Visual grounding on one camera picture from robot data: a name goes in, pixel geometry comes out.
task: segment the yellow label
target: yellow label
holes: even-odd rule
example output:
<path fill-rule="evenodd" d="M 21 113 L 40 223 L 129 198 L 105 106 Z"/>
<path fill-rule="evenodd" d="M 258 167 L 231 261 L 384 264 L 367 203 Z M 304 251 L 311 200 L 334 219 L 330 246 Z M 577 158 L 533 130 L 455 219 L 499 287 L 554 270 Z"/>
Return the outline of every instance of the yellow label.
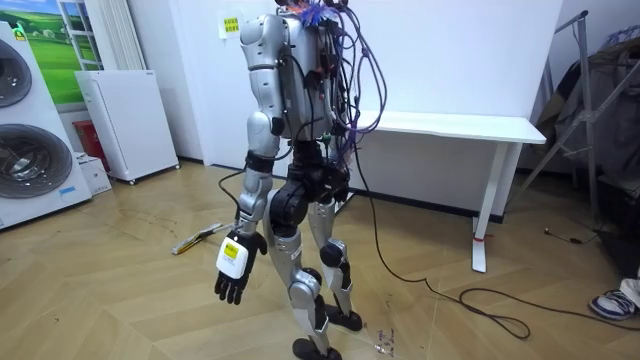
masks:
<path fill-rule="evenodd" d="M 238 248 L 231 244 L 227 244 L 227 246 L 224 247 L 224 254 L 235 260 L 238 255 Z"/>
<path fill-rule="evenodd" d="M 240 31 L 240 25 L 238 24 L 238 18 L 224 19 L 224 30 L 226 32 L 238 32 Z"/>
<path fill-rule="evenodd" d="M 18 29 L 13 30 L 13 34 L 16 36 L 16 40 L 20 40 L 20 41 L 27 40 L 26 36 L 24 36 L 24 33 Z"/>

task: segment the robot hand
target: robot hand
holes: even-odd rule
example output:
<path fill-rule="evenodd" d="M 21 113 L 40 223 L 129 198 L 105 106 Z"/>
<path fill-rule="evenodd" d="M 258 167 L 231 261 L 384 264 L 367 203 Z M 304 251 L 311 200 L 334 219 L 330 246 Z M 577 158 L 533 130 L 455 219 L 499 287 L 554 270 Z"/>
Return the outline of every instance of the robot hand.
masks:
<path fill-rule="evenodd" d="M 251 275 L 258 250 L 262 255 L 267 254 L 267 241 L 258 233 L 247 237 L 231 231 L 227 235 L 220 248 L 217 263 L 220 271 L 214 287 L 215 293 L 220 295 L 220 300 L 226 299 L 229 304 L 240 304 L 242 293 L 249 282 L 249 275 Z M 241 269 L 234 274 L 233 269 L 230 271 L 221 266 L 221 262 L 226 266 L 240 266 Z"/>

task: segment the stacked washer dryer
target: stacked washer dryer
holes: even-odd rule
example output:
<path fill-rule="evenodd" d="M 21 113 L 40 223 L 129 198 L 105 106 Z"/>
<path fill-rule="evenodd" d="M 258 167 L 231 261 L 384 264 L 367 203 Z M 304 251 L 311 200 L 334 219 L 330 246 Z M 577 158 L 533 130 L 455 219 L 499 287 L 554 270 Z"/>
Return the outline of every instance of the stacked washer dryer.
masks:
<path fill-rule="evenodd" d="M 0 229 L 91 198 L 24 34 L 0 22 Z"/>

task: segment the white refrigerator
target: white refrigerator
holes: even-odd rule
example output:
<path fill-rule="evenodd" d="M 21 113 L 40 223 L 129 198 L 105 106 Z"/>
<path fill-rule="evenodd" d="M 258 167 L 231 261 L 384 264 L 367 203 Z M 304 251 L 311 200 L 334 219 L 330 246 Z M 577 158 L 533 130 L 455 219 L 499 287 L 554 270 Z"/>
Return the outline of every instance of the white refrigerator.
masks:
<path fill-rule="evenodd" d="M 78 71 L 109 175 L 128 181 L 180 168 L 152 70 Z"/>

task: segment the white box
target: white box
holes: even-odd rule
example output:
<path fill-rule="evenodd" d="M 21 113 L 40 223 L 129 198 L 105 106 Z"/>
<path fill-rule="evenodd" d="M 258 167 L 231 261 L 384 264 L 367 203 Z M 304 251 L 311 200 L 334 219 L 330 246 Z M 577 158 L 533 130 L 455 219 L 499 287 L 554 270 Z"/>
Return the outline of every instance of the white box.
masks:
<path fill-rule="evenodd" d="M 78 162 L 92 195 L 111 190 L 111 183 L 102 165 L 102 160 L 84 155 L 78 157 Z"/>

